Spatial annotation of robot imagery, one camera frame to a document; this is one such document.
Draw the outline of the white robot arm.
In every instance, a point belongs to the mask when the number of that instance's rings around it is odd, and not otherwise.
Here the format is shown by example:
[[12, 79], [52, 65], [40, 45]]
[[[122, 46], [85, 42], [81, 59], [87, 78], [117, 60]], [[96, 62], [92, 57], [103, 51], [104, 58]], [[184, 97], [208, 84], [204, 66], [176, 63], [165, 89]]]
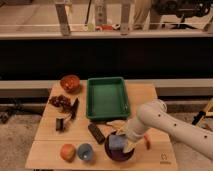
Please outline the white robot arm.
[[149, 128], [172, 135], [213, 161], [213, 132], [170, 116], [166, 104], [160, 99], [140, 105], [136, 115], [124, 125], [123, 131], [127, 137], [124, 152], [134, 149]]

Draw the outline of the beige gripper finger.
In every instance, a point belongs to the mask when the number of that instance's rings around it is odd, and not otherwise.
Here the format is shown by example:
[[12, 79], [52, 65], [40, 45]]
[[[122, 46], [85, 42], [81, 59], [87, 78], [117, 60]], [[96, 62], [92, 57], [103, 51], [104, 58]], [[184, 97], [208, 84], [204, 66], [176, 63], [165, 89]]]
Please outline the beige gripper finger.
[[123, 152], [124, 153], [129, 153], [131, 152], [134, 148], [136, 147], [136, 144], [132, 141], [127, 140], [125, 142], [124, 148], [123, 148]]

